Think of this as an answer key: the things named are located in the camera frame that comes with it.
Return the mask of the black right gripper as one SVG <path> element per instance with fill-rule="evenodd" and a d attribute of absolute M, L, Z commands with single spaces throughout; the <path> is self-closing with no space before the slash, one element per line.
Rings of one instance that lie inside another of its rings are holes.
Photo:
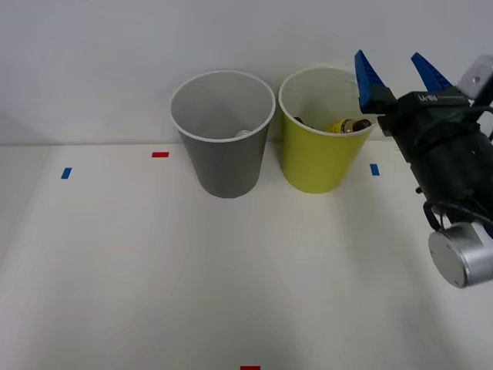
<path fill-rule="evenodd" d="M 411 57 L 428 92 L 394 97 L 362 50 L 354 56 L 363 114 L 377 114 L 385 136 L 395 140 L 404 155 L 425 155 L 437 150 L 477 152 L 481 132 L 471 115 L 478 110 L 420 53 Z"/>

